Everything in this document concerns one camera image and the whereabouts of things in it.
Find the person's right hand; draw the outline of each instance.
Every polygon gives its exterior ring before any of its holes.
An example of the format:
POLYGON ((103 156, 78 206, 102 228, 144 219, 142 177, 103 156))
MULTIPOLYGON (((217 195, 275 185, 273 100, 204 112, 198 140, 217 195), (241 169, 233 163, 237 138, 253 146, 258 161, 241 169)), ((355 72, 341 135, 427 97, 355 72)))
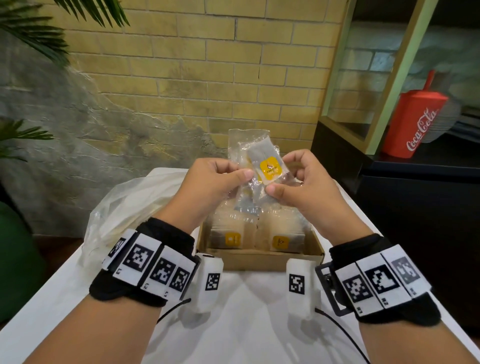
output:
POLYGON ((333 245, 372 234, 342 197, 335 181, 310 150, 295 150, 283 157, 285 163, 300 162, 293 174, 301 186, 272 183, 265 191, 281 204, 296 207, 318 232, 333 245))

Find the potted plant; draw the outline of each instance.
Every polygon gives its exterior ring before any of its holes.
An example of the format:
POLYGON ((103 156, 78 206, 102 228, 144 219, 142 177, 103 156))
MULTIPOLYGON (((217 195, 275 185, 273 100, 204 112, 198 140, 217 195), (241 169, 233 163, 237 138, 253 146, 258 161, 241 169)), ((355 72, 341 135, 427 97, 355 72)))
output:
MULTIPOLYGON (((88 13, 102 26, 105 26, 103 17, 110 26, 113 26, 110 17, 118 26, 128 24, 118 0, 55 2, 77 19, 80 14, 86 20, 85 13, 88 13)), ((28 4, 24 0, 0 0, 0 31, 10 33, 64 67, 69 62, 63 29, 48 25, 51 17, 38 16, 41 7, 41 4, 28 4)), ((53 135, 41 127, 24 128, 23 123, 24 120, 13 121, 0 116, 0 161, 3 158, 25 161, 15 155, 16 148, 8 144, 11 140, 53 139, 53 135)), ((0 183, 0 323, 13 317, 45 280, 45 262, 33 244, 29 227, 13 207, 0 183)))

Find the coca-cola logo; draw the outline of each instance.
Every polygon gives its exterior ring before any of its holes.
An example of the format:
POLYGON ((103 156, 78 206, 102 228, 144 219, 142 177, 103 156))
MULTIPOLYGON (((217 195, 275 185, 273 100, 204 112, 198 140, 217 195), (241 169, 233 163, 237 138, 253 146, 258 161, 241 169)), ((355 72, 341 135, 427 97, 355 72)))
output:
POLYGON ((413 139, 407 142, 407 149, 413 152, 419 146, 420 140, 422 140, 425 133, 428 131, 428 128, 432 124, 433 119, 437 116, 438 109, 435 111, 429 111, 426 108, 423 112, 423 115, 420 116, 419 120, 417 121, 417 128, 418 130, 415 132, 413 139))

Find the white table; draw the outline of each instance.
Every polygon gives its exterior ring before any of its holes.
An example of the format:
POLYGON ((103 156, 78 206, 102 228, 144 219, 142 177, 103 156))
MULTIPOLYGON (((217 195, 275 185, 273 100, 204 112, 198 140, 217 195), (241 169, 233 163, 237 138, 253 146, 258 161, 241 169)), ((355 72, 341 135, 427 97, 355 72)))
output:
MULTIPOLYGON (((378 231, 348 195, 343 195, 378 231)), ((328 252, 330 242, 321 236, 320 241, 328 252)), ((80 252, 77 250, 0 331, 0 363, 22 363, 86 296, 91 278, 77 265, 80 252)), ((288 316, 284 273, 227 272, 219 289, 220 299, 211 313, 193 315, 182 307, 157 325, 142 363, 364 363, 348 338, 326 317, 298 321, 288 316)), ((323 292, 321 295, 317 307, 336 318, 365 350, 354 315, 336 317, 323 292)), ((480 360, 477 346, 434 300, 442 320, 480 360)))

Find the cardboard box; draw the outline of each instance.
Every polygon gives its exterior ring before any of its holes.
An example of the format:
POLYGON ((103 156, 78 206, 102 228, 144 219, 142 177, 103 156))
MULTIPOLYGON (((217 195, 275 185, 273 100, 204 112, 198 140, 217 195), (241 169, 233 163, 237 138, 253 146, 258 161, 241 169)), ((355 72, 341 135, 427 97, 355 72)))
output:
POLYGON ((313 230, 305 234, 304 254, 296 254, 251 249, 248 244, 244 249, 208 248, 210 228, 206 222, 200 226, 197 251, 222 258, 223 270, 285 272, 290 258, 312 260, 316 264, 321 264, 325 258, 325 251, 313 230))

